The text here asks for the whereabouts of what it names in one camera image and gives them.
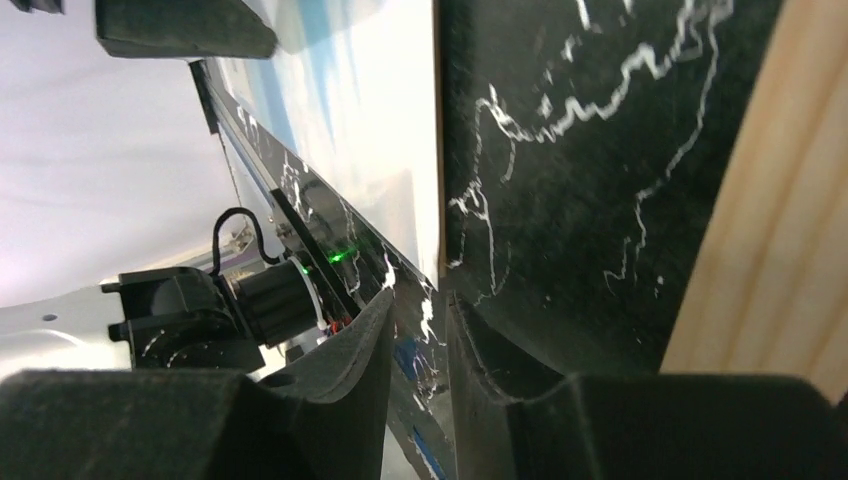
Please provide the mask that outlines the blue sky building photo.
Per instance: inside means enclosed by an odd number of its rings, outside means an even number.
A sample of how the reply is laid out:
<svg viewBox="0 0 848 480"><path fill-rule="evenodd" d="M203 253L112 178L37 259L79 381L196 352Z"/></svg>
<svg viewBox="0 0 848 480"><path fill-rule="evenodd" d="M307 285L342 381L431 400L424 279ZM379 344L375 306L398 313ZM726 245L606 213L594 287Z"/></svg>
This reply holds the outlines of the blue sky building photo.
<svg viewBox="0 0 848 480"><path fill-rule="evenodd" d="M237 115L262 127L431 284L439 276L431 1L254 1L273 56L221 59Z"/></svg>

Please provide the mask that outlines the wooden photo frame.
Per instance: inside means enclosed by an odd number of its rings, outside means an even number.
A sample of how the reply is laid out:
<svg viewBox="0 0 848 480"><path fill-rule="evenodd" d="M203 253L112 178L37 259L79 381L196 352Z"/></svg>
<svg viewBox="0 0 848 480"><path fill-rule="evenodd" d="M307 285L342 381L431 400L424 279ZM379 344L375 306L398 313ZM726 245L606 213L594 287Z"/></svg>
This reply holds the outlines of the wooden photo frame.
<svg viewBox="0 0 848 480"><path fill-rule="evenodd" d="M847 5L780 14L665 372L802 377L847 391Z"/></svg>

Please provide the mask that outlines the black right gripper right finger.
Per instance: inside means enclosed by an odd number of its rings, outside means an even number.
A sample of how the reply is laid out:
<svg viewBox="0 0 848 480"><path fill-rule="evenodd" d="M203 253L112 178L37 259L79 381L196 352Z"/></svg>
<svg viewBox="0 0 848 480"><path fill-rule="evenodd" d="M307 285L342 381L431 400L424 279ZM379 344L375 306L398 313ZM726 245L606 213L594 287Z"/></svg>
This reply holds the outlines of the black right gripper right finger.
<svg viewBox="0 0 848 480"><path fill-rule="evenodd" d="M562 375L448 304L461 479L843 479L847 433L785 376Z"/></svg>

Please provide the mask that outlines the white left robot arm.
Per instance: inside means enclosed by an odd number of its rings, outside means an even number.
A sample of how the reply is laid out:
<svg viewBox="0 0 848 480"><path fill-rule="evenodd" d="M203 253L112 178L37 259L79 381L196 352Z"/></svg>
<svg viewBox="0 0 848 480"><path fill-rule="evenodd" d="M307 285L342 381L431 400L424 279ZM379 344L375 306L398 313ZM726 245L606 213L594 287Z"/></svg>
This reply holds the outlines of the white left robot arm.
<svg viewBox="0 0 848 480"><path fill-rule="evenodd" d="M277 46L275 33L241 1L98 1L94 31L116 58L188 58L197 85L204 57L267 58ZM41 307L12 310L1 324L2 376L27 369L272 372L264 351L325 319L297 257L271 255L263 237L256 246L265 267L240 279L225 277L213 240L209 269L124 273Z"/></svg>

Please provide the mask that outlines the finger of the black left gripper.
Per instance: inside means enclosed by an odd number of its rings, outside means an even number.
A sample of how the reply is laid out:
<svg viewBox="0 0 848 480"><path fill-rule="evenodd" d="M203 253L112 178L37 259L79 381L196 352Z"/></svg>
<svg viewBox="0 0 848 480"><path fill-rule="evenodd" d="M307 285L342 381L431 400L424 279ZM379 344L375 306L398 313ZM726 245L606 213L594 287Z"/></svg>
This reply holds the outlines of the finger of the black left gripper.
<svg viewBox="0 0 848 480"><path fill-rule="evenodd" d="M264 59L277 36L242 1L96 1L96 38L111 56L129 59Z"/></svg>

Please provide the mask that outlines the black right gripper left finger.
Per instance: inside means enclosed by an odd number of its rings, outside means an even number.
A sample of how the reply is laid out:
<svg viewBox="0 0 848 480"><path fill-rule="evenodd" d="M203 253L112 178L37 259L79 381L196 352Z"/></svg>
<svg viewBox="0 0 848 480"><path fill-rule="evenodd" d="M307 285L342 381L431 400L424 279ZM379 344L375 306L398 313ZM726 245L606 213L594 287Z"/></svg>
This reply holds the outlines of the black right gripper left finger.
<svg viewBox="0 0 848 480"><path fill-rule="evenodd" d="M393 295L260 382L235 370L26 370L1 385L5 479L377 479Z"/></svg>

